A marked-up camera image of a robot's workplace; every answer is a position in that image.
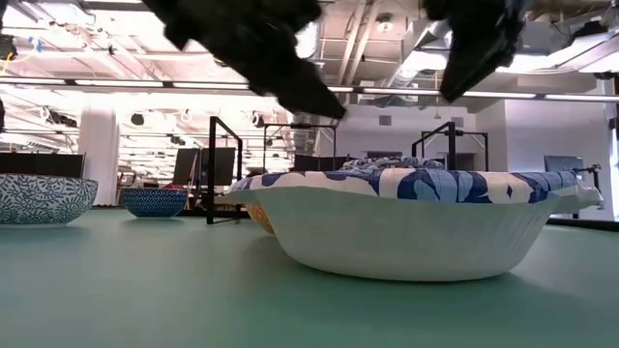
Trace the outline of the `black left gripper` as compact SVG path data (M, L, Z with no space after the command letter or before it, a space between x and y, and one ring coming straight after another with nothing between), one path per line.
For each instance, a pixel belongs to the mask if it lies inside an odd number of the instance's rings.
M273 94L293 113L342 119L345 107L316 66L296 53L296 34L322 15L317 0L142 0L177 48L190 40Z

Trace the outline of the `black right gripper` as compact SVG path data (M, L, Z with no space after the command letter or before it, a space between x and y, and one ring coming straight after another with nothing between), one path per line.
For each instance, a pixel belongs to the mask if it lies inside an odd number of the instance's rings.
M432 21L447 21L452 43L440 94L454 102L492 74L509 66L532 0L423 0Z

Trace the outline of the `blue white paper bowl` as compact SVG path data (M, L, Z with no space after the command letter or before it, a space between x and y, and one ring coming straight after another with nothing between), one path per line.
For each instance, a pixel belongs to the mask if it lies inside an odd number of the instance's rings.
M407 163L395 163L395 164L363 164L363 165L344 165L341 170L378 170L389 168L404 168L404 169L446 169L440 162L423 163L423 164L407 164Z
M552 215L603 200L571 171L425 168L265 174L227 197L261 208L285 253L305 266L403 281L502 275Z
M407 164L423 164L439 162L433 159L423 159L416 157L386 157L386 158L365 158L365 159L353 159L345 162L344 165L363 165L363 164L395 164L395 163L407 163Z

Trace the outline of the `blue and white patterned bowl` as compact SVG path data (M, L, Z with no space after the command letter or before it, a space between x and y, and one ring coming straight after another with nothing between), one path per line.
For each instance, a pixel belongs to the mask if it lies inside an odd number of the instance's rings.
M67 225L94 204L94 180L34 174L0 174L0 227Z

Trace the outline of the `black monitor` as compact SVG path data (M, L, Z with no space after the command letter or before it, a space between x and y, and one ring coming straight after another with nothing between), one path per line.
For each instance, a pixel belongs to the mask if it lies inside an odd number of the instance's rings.
M217 148L215 151L215 167L213 171L215 186L229 186L235 177L236 150L234 148ZM201 150L202 186L208 185L211 171L209 170L209 148Z
M199 182L200 156L201 151L197 148L177 150L173 185L195 186Z

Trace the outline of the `long light bar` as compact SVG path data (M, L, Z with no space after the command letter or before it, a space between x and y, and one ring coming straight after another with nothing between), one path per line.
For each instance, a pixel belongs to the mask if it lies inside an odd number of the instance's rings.
M0 86L16 87L41 87L53 88L76 88L76 89L111 89L112 91L158 91L160 93L181 93L217 91L217 92L246 92L250 88L247 84L236 82L177 82L177 81L153 81L153 80L110 80L110 79L58 79L47 77L0 77ZM438 97L438 90L410 89L410 88L384 88L362 86L329 86L331 92L342 94L362 95L393 95L414 97ZM469 91L463 94L468 99L502 99L502 100L528 100L542 102L599 102L619 103L619 96L586 95L586 94L542 94L521 92L491 92Z

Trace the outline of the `white column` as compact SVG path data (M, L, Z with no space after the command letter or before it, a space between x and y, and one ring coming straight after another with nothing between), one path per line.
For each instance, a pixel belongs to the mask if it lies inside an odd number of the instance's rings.
M83 177L99 183L95 205L116 204L120 124L113 104L90 100L81 109L78 152Z

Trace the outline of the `green table mat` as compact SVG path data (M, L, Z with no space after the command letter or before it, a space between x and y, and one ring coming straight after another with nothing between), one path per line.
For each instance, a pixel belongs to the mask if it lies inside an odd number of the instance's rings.
M549 226L506 275L412 283L304 267L247 221L0 227L0 348L619 348L619 234Z

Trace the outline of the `black partition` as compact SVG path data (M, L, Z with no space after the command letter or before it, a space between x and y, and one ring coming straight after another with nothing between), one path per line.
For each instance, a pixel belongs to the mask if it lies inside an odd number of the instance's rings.
M0 173L81 178L83 155L0 153Z

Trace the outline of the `black ceiling fixture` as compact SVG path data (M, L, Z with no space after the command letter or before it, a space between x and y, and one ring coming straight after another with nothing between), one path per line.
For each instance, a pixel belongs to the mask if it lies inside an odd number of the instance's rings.
M14 37L0 34L0 60L13 60L16 57Z

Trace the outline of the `wooden shelf black metal frame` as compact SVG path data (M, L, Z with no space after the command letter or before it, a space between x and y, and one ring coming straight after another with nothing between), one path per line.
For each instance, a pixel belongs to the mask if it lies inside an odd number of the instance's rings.
M236 150L236 159L238 157L237 151L243 152L243 140L227 125L225 124L219 117L211 116L210 117L210 130L208 133L208 145L215 145L217 127L221 127L225 130L226 136L231 136L237 141L237 147L234 148ZM207 223L214 224L214 212L218 211L217 206L218 203L215 202L215 185L214 185L214 177L213 171L215 167L215 151L216 147L213 149L209 148L209 170L211 171L208 179L208 185L206 186L206 190L202 192L202 204L204 211L207 212ZM416 157L416 144L412 144L413 154L408 157ZM386 157L405 157L400 152L367 152L368 158L386 158ZM307 155L296 155L294 162L301 160L300 169L301 170L336 170L341 169L342 165L350 160L355 160L356 158L352 158L349 155L346 157L335 157L336 166L333 167L333 158L332 157L315 157L315 156L307 156ZM452 160L450 158L444 159L443 161L434 159L444 164L446 167L448 164L452 164ZM243 210L242 206L234 203L226 203L226 206L231 206L233 208L232 212L235 212L239 215Z

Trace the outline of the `dark wall monitor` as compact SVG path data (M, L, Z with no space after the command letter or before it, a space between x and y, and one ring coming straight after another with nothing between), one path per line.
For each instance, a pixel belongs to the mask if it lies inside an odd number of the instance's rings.
M582 169L584 161L578 156L544 156L546 172L573 171Z

